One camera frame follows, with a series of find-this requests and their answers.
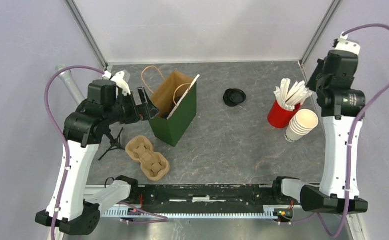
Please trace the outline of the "green paper bag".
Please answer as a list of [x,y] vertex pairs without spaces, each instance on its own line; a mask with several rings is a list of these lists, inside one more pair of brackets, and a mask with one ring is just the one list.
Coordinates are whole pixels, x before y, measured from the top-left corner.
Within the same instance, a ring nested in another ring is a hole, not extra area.
[[[162,83],[155,91],[150,88],[144,78],[145,71],[150,68],[156,69],[163,79]],[[174,92],[183,84],[191,84],[194,78],[176,70],[165,78],[156,66],[148,66],[141,72],[143,83],[152,93],[150,100],[159,109],[158,116],[149,120],[151,129],[155,137],[172,147],[176,147],[197,115],[197,83],[181,102],[172,117],[167,119],[170,112],[175,107],[174,99],[179,101],[189,85],[182,86],[176,92],[176,97],[174,97]]]

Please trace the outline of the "white straw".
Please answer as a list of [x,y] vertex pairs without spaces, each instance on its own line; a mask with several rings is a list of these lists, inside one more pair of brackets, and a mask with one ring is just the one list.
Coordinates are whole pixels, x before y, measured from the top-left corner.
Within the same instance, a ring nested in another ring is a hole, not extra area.
[[[169,120],[174,112],[177,110],[177,108],[180,106],[180,104],[182,103],[182,101],[184,100],[184,98],[189,94],[189,92],[192,90],[192,88],[194,87],[194,85],[197,83],[198,79],[199,79],[200,75],[198,74],[192,81],[192,83],[184,83],[182,85],[180,85],[175,91],[174,91],[174,94],[173,94],[173,103],[175,104],[174,108],[172,109],[172,111],[170,112],[170,114],[168,115],[168,117],[166,118],[167,120]],[[189,86],[186,91],[184,92],[184,94],[180,97],[179,101],[176,101],[175,97],[176,97],[176,93],[177,91],[183,87],[183,86]]]

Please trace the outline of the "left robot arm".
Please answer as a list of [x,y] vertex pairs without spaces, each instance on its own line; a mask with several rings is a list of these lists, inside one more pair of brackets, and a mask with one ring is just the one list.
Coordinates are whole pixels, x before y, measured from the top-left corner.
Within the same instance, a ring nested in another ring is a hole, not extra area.
[[121,201],[135,203],[140,197],[137,181],[119,176],[114,182],[89,198],[84,197],[92,162],[104,136],[110,140],[111,125],[134,124],[153,119],[159,109],[145,88],[137,89],[140,104],[125,81],[94,80],[87,98],[64,122],[59,131],[63,140],[61,169],[54,195],[35,221],[70,236],[90,235],[101,215]]

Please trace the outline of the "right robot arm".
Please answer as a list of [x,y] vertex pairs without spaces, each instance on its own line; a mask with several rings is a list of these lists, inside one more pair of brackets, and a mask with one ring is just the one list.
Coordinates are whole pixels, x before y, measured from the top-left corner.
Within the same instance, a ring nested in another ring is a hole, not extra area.
[[361,110],[366,96],[352,89],[359,55],[345,50],[330,50],[317,67],[307,87],[317,94],[325,130],[324,172],[319,186],[298,178],[279,176],[274,180],[271,198],[284,204],[290,198],[305,212],[341,215],[368,211],[369,203],[360,198],[357,174],[357,149],[363,125]]

